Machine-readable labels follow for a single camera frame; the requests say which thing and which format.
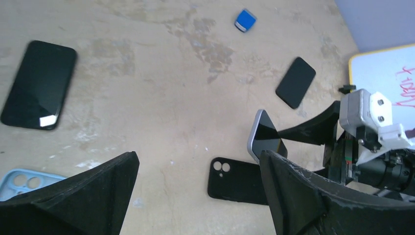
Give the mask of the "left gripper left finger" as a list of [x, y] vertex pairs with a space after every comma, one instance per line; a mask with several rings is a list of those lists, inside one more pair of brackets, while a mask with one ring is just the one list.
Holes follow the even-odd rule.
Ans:
[[3, 235], [117, 235], [139, 169], [135, 152], [0, 204]]

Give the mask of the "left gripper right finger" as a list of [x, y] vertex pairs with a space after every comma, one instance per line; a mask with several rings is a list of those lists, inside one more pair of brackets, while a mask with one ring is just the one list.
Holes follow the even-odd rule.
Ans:
[[415, 206], [362, 193], [263, 151], [260, 171], [278, 235], [412, 235]]

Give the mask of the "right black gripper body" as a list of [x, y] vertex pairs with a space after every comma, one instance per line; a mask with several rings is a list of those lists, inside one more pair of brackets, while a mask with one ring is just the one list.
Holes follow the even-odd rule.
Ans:
[[357, 165], [358, 143], [343, 133], [324, 144], [323, 177], [340, 185], [358, 182], [379, 189], [378, 196], [393, 191], [415, 195], [415, 151], [391, 150], [369, 162]]

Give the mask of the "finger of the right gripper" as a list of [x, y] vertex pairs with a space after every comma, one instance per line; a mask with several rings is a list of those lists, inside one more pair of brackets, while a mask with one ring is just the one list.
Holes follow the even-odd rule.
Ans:
[[340, 114], [340, 101], [334, 101], [314, 118], [285, 130], [278, 131], [282, 139], [302, 143], [325, 145], [336, 137]]

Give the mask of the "silver-edged black phone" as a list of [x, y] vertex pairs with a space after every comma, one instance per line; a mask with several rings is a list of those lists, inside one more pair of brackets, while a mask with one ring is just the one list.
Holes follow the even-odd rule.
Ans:
[[247, 151], [257, 164], [263, 150], [272, 150], [283, 157], [288, 151], [270, 117], [264, 109], [257, 111], [247, 141]]

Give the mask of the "black phone case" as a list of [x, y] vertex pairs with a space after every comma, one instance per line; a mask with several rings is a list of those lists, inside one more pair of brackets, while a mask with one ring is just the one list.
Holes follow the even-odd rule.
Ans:
[[207, 193], [214, 199], [268, 205], [259, 165], [223, 157], [210, 163]]

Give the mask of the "black phone on right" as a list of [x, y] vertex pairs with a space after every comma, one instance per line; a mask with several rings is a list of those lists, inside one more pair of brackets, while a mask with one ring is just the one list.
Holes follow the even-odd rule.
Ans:
[[301, 57], [296, 57], [275, 93], [290, 108], [297, 109], [315, 76], [316, 71]]

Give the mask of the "light blue phone case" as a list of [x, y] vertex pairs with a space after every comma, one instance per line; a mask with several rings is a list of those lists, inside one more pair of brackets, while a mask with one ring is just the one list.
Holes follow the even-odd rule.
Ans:
[[64, 176], [29, 169], [10, 170], [0, 182], [0, 200], [31, 192], [66, 179]]

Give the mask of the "black phone on left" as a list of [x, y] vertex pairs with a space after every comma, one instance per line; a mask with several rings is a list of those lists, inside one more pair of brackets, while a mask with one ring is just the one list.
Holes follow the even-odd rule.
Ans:
[[61, 45], [28, 43], [0, 120], [8, 126], [54, 130], [58, 126], [77, 62], [77, 52]]

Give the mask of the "yellow-framed whiteboard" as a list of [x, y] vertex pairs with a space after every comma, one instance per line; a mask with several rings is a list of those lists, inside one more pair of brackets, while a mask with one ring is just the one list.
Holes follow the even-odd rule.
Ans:
[[415, 108], [415, 45], [360, 53], [348, 62], [350, 84], [380, 92], [397, 107]]

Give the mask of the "blue eraser block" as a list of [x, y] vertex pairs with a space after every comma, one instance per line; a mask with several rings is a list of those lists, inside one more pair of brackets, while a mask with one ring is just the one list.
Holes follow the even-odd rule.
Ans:
[[243, 9], [236, 17], [234, 26], [243, 33], [249, 31], [256, 22], [256, 16], [248, 9]]

